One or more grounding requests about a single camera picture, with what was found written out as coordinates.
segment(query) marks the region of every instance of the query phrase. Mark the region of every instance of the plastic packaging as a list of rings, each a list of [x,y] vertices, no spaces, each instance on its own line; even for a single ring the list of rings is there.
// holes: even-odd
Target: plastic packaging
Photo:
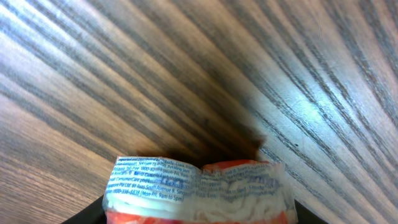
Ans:
[[[119,157],[106,187],[108,224],[296,223],[284,165],[238,160],[197,167]]]

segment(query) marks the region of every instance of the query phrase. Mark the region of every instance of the wooden table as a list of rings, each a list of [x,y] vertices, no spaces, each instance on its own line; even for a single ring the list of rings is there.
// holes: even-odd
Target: wooden table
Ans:
[[[118,155],[286,163],[330,223],[398,223],[395,0],[0,0],[1,223],[59,223]]]

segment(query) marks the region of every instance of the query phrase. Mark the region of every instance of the wrapper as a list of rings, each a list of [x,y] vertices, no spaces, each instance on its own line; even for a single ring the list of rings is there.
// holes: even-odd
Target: wrapper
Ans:
[[[238,160],[205,165],[119,157],[105,190],[108,224],[296,223],[284,165]]]

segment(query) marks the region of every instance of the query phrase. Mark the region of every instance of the crinkled plastic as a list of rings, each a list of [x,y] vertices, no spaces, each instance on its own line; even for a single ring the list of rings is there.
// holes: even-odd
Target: crinkled plastic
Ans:
[[[238,160],[197,167],[119,157],[106,187],[108,224],[296,223],[284,165]]]

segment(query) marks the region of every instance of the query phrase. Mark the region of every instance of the black surface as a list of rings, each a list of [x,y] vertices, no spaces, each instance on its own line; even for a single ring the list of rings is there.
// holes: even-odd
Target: black surface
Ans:
[[[63,224],[106,224],[106,216],[102,208],[102,198],[103,196]],[[299,224],[326,223],[297,201],[295,201],[295,206]]]

